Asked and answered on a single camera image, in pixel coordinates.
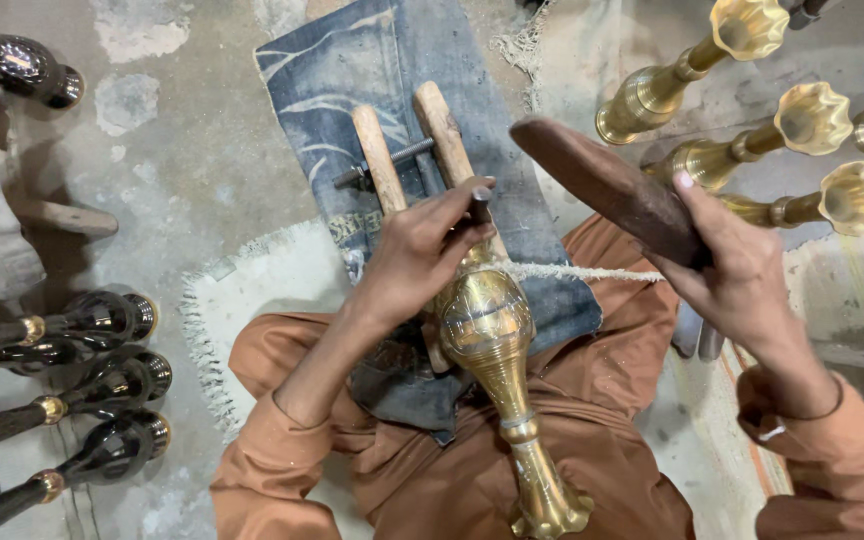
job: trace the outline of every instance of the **wooden clamp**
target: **wooden clamp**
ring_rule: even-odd
[[[418,87],[412,99],[415,116],[426,137],[435,141],[438,172],[449,190],[458,188],[467,179],[475,176],[473,165],[469,162],[466,147],[462,144],[462,132],[449,104],[439,90],[438,84],[428,80]],[[498,233],[491,240],[492,252],[500,259],[509,259],[509,251]]]
[[[376,110],[370,104],[356,106],[352,110],[352,123],[362,143],[362,153],[366,156],[375,194],[382,205],[382,214],[393,215],[408,209],[409,203],[405,200],[396,165],[392,163],[389,147],[385,144]]]
[[[389,146],[385,143],[385,135],[378,123],[376,110],[368,104],[360,104],[352,110],[352,123],[355,125],[355,133],[362,143],[362,153],[365,154],[368,170],[371,173],[372,182],[375,185],[375,194],[378,195],[379,205],[382,206],[382,214],[393,215],[409,208],[405,200],[405,192],[402,190],[402,182],[399,173],[392,163]],[[425,349],[432,364],[432,371],[445,373],[449,371],[452,364],[446,360],[439,347],[438,325],[434,327],[426,323],[422,327],[422,337],[425,341]]]

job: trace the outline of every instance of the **forearm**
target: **forearm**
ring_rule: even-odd
[[[808,420],[834,411],[841,391],[812,350],[806,324],[789,313],[774,330],[774,335],[748,344],[747,349],[764,368],[775,412]]]
[[[314,428],[329,418],[342,385],[366,353],[388,331],[373,322],[355,295],[336,313],[335,320],[312,350],[275,390],[272,399],[295,423]]]

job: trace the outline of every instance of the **rug fringe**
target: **rug fringe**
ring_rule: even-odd
[[[296,237],[311,229],[325,227],[325,221],[321,217],[297,223],[291,227],[284,227],[275,232],[259,236],[250,240],[238,253],[228,257],[216,258],[208,264],[204,264],[201,270],[185,272],[182,274],[184,291],[182,301],[178,304],[178,311],[184,317],[182,322],[182,333],[191,350],[192,361],[198,366],[198,384],[205,394],[208,409],[215,415],[216,428],[224,434],[224,443],[231,443],[242,429],[244,420],[235,414],[235,404],[232,395],[225,387],[222,377],[224,365],[228,358],[220,358],[215,353],[215,347],[206,331],[205,322],[202,318],[202,308],[195,294],[195,284],[203,279],[211,279],[209,269],[222,260],[228,260],[232,264],[238,264],[250,259],[268,255],[273,246],[289,243]]]

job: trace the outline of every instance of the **fingernail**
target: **fingernail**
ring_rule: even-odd
[[[686,171],[676,173],[675,178],[672,178],[672,180],[676,184],[678,184],[679,188],[684,188],[686,190],[688,190],[692,187],[692,185],[695,184],[695,181],[692,180],[692,177]]]

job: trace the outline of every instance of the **sleeve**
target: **sleeve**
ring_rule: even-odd
[[[259,398],[209,487],[219,539],[338,540],[331,510],[306,500],[330,448],[328,421],[306,429]]]
[[[305,428],[272,399],[328,327],[330,315],[263,315],[235,341],[229,368],[255,396],[209,486],[219,540],[339,540],[331,510],[309,491],[332,446],[330,422]]]
[[[864,399],[842,375],[833,376],[839,403],[812,420],[776,414],[758,366],[738,380],[739,425],[786,458],[795,492],[766,502],[755,526],[762,540],[864,538]]]

